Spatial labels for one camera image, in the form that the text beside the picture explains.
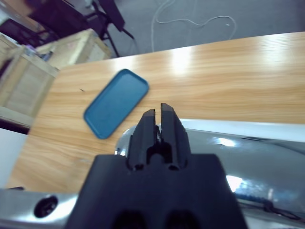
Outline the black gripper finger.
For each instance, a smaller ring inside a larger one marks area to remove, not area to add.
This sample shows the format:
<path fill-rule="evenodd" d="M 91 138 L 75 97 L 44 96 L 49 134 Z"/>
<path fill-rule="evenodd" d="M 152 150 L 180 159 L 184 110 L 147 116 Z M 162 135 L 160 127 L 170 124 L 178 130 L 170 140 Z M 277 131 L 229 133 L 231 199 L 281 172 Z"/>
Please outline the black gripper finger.
<path fill-rule="evenodd" d="M 165 162 L 171 170 L 187 167 L 191 154 L 188 134 L 173 107 L 161 104 L 161 137 Z"/>
<path fill-rule="evenodd" d="M 155 110 L 150 109 L 143 113 L 130 137 L 128 168 L 131 171 L 141 170 L 147 165 L 147 151 L 154 146 L 155 142 Z"/>

